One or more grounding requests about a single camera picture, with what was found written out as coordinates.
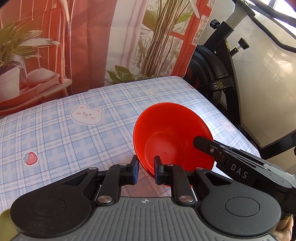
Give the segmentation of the right hand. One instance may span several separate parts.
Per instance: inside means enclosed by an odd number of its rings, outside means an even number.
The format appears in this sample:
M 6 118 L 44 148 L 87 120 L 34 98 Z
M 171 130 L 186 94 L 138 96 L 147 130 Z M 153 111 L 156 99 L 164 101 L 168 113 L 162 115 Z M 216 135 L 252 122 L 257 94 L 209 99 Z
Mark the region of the right hand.
M 290 241 L 292 240 L 293 229 L 293 215 L 287 214 L 278 223 L 273 235 L 278 241 Z

